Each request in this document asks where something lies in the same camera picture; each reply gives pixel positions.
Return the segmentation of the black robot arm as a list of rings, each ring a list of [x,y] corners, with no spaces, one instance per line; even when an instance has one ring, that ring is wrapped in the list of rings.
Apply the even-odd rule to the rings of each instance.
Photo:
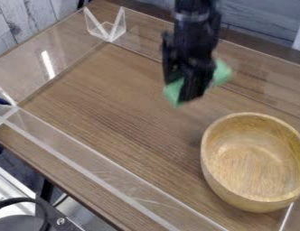
[[[175,0],[174,29],[161,33],[163,92],[175,106],[199,98],[210,85],[219,24],[218,0]]]

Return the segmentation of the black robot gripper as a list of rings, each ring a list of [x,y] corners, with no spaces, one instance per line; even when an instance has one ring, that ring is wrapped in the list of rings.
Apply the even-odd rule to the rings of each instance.
[[[212,79],[220,13],[175,13],[174,31],[161,33],[163,80],[168,85],[182,78],[179,102],[199,98]]]

